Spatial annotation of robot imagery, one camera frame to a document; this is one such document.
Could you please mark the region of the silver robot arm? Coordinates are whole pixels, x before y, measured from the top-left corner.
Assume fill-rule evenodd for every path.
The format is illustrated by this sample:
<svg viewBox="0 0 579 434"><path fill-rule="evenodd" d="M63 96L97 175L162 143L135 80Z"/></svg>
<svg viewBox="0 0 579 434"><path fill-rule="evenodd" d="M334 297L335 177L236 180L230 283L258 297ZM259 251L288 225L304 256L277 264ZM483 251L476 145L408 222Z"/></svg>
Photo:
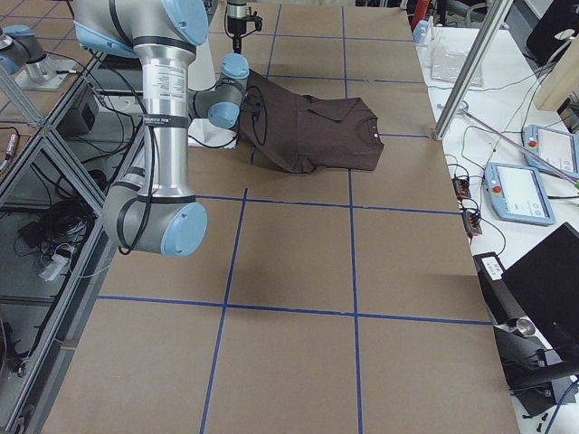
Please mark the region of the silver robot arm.
<svg viewBox="0 0 579 434"><path fill-rule="evenodd" d="M252 21L252 10L246 1L227 0L225 10L225 31L232 40L233 51L242 53L242 39L248 34L248 24Z"/></svg>
<svg viewBox="0 0 579 434"><path fill-rule="evenodd" d="M201 1L79 1L75 32L81 45L136 58L142 67L144 149L110 187L103 226L119 251L186 257L203 241L208 217L188 183L188 129L195 118L233 128L250 67L226 55L208 90L190 90L189 67L208 39Z"/></svg>

